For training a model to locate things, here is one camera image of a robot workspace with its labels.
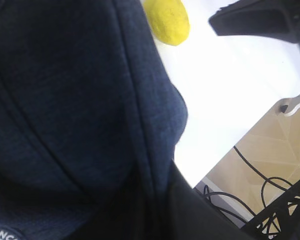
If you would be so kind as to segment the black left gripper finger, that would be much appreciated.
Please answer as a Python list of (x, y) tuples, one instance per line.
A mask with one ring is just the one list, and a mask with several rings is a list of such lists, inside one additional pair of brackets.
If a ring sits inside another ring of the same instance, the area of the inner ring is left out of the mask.
[(251, 236), (217, 213), (192, 189), (174, 162), (166, 191), (150, 198), (138, 185), (131, 240), (250, 240)]

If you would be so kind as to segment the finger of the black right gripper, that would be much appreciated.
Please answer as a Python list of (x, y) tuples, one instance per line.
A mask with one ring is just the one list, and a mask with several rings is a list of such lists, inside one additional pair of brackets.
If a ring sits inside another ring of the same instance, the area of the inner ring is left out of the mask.
[(209, 18), (218, 36), (258, 36), (300, 48), (300, 0), (239, 0)]

